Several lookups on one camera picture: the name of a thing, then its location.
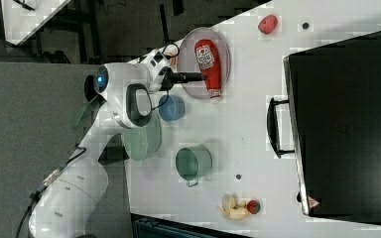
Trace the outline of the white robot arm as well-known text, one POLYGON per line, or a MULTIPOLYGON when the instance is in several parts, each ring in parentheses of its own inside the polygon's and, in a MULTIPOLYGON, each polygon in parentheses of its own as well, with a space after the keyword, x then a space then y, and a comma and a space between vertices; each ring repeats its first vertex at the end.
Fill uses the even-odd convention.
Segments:
POLYGON ((99 158, 112 137, 151 121, 151 95, 174 85, 205 81, 200 72, 175 72, 170 57, 153 50, 135 63, 98 68, 93 88, 104 99, 95 119, 69 159, 48 175, 32 195, 29 232, 33 238, 77 238, 108 187, 99 158))

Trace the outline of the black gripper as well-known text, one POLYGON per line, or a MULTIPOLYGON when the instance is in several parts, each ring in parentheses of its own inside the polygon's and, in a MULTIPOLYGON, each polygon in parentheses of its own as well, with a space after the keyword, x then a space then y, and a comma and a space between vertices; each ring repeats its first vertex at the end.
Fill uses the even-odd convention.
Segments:
POLYGON ((168 91, 173 88, 175 84, 194 81, 206 81, 207 76, 200 72, 188 72, 187 75, 181 72, 173 72, 169 67, 163 67, 160 71, 162 77, 161 91, 168 91))

